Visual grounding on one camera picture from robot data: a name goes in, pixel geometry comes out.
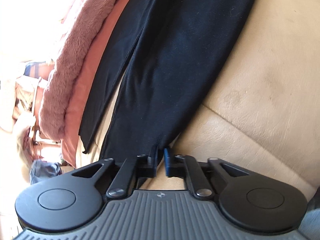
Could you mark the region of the black pants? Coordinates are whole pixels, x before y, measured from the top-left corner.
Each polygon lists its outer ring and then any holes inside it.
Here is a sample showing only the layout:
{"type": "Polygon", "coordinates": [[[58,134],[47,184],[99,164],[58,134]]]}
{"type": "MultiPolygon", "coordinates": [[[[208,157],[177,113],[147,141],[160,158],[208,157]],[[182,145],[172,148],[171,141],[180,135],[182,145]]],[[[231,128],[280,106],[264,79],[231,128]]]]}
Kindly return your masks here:
{"type": "Polygon", "coordinates": [[[187,126],[255,0],[129,0],[97,68],[79,135],[88,153],[118,92],[101,158],[157,153],[187,126]]]}

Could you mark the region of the blue cloth bundle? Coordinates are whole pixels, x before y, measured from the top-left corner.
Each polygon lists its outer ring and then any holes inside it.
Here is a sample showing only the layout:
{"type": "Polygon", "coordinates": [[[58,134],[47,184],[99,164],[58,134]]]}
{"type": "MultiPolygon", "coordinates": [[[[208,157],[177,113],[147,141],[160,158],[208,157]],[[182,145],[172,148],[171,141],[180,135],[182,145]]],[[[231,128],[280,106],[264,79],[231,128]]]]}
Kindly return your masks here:
{"type": "Polygon", "coordinates": [[[30,169],[30,184],[36,184],[62,174],[60,163],[50,163],[37,159],[33,161],[30,169]]]}

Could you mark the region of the salmon pink bed sheet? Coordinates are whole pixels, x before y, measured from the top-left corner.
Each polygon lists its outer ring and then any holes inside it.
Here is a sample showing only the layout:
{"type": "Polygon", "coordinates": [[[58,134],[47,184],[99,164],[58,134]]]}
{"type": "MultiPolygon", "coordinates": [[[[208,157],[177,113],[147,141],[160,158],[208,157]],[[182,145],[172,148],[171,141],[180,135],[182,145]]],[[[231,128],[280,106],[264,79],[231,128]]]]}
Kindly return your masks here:
{"type": "Polygon", "coordinates": [[[74,168],[93,161],[89,154],[81,157],[81,140],[78,136],[82,114],[101,57],[118,18],[129,0],[117,0],[109,15],[100,25],[82,64],[80,74],[73,86],[72,95],[65,113],[65,136],[61,140],[62,157],[74,168]]]}

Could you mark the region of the beige leather mattress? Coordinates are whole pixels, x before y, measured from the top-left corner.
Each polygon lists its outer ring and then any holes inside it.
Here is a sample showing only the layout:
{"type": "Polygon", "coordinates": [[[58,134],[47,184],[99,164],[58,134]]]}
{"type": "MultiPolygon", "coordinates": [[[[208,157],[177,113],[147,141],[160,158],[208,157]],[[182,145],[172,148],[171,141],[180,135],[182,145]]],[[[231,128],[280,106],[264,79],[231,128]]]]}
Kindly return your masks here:
{"type": "Polygon", "coordinates": [[[178,153],[319,187],[319,0],[257,0],[178,153]]]}

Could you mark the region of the pink fluffy blanket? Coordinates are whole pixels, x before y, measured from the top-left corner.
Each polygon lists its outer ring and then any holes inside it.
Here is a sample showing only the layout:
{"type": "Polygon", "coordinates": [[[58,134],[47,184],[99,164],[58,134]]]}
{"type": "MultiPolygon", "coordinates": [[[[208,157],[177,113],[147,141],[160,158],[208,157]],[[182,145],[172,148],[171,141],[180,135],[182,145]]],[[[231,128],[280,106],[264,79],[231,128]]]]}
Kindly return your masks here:
{"type": "Polygon", "coordinates": [[[49,74],[39,113],[41,131],[59,141],[65,133],[65,113],[83,61],[117,0],[74,0],[63,18],[55,67],[49,74]]]}

